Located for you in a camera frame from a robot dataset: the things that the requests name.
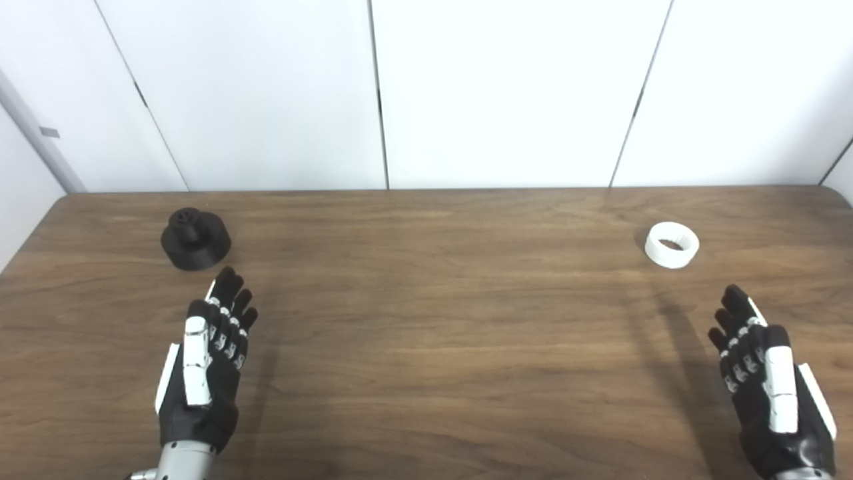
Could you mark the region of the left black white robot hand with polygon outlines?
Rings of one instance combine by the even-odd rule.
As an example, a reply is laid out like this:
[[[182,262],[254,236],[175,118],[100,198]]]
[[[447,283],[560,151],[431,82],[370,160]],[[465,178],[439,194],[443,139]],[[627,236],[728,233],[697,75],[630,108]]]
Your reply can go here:
[[[155,396],[162,447],[181,441],[222,453],[237,428],[237,392],[249,331],[258,319],[243,276],[225,267],[191,301],[179,343],[169,347]]]

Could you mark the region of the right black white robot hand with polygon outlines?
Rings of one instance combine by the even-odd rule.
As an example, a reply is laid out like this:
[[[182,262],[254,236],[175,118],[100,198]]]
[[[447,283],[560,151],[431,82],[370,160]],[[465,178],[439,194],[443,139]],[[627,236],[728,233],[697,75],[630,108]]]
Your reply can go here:
[[[746,460],[762,479],[834,479],[837,425],[788,331],[767,322],[740,286],[727,286],[721,304],[708,337]]]

